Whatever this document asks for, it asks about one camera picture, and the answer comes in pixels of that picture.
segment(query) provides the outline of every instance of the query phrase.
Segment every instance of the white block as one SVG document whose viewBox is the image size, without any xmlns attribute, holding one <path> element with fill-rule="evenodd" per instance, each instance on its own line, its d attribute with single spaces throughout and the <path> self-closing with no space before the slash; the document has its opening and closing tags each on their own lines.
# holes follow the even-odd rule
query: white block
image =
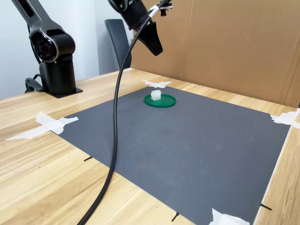
<svg viewBox="0 0 300 225">
<path fill-rule="evenodd" d="M 153 101 L 159 100 L 161 98 L 161 91 L 160 90 L 154 90 L 151 92 L 151 99 Z"/>
</svg>

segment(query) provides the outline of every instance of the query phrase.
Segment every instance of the cardboard panel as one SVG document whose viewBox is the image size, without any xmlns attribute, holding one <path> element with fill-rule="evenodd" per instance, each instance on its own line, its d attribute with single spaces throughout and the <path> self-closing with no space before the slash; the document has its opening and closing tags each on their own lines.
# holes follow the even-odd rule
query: cardboard panel
<svg viewBox="0 0 300 225">
<path fill-rule="evenodd" d="M 138 43 L 133 68 L 298 106 L 300 1 L 174 0 L 173 6 L 167 17 L 155 17 L 164 52 L 154 57 Z"/>
</svg>

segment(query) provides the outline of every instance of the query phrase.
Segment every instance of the chair backrest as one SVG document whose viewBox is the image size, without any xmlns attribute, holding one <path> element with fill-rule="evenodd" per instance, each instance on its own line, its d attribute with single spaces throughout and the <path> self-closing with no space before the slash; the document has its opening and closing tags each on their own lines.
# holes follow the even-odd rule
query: chair backrest
<svg viewBox="0 0 300 225">
<path fill-rule="evenodd" d="M 126 57 L 126 53 L 129 50 L 129 43 L 124 27 L 124 23 L 121 19 L 111 19 L 105 20 L 105 26 L 109 33 L 109 36 L 112 41 L 112 48 L 114 52 L 114 58 L 117 62 L 115 62 L 117 70 L 122 67 L 124 59 Z M 125 69 L 130 68 L 131 65 L 131 53 L 126 60 Z"/>
</svg>

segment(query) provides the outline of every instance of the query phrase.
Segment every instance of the white wall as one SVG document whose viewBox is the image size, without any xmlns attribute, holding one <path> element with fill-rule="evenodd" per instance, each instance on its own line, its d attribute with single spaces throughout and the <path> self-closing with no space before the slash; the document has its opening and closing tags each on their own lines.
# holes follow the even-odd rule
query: white wall
<svg viewBox="0 0 300 225">
<path fill-rule="evenodd" d="M 121 18 L 107 0 L 40 0 L 50 18 L 76 43 L 73 63 L 76 80 L 114 71 L 105 19 Z M 39 73 L 28 39 L 27 25 L 14 4 L 4 0 L 0 14 L 0 99 L 25 91 L 25 79 Z M 127 26 L 127 37 L 132 32 Z"/>
</svg>

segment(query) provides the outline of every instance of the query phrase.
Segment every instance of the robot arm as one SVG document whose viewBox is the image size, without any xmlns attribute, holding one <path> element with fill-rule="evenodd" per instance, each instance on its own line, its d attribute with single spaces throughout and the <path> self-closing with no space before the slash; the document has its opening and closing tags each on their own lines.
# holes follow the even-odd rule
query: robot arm
<svg viewBox="0 0 300 225">
<path fill-rule="evenodd" d="M 45 91 L 56 98 L 81 92 L 75 84 L 72 56 L 75 42 L 72 37 L 50 19 L 38 0 L 12 2 L 30 27 L 33 51 L 42 60 L 39 70 L 43 88 L 32 78 L 27 78 L 27 91 Z"/>
<path fill-rule="evenodd" d="M 72 37 L 50 19 L 38 0 L 12 2 L 30 27 L 29 39 L 42 61 L 51 63 L 74 53 Z"/>
<path fill-rule="evenodd" d="M 151 15 L 151 12 L 155 10 L 155 6 L 157 7 L 157 5 L 159 5 L 157 4 L 147 11 L 141 0 L 108 1 L 114 10 L 121 14 L 129 29 L 136 32 L 140 29 L 141 25 L 146 21 L 149 15 Z M 161 16 L 165 16 L 165 11 L 172 8 L 172 4 L 170 2 L 171 0 L 167 1 L 167 3 L 160 8 Z M 155 56 L 163 52 L 163 48 L 158 38 L 156 23 L 152 20 L 149 21 L 148 26 L 145 27 L 139 36 L 139 40 L 143 42 Z"/>
</svg>

